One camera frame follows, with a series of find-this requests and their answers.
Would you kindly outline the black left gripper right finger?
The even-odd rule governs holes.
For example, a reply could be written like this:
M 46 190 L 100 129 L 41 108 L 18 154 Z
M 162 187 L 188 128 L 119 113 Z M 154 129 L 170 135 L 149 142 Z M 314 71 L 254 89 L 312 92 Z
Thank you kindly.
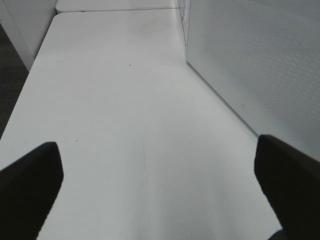
M 320 238 L 320 163 L 284 141 L 258 137 L 254 174 L 289 240 Z

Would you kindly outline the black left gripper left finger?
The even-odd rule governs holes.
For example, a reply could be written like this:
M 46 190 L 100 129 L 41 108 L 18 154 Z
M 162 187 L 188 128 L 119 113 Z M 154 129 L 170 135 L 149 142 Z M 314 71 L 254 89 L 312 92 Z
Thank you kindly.
M 35 240 L 64 179 L 56 142 L 45 142 L 0 171 L 0 238 Z

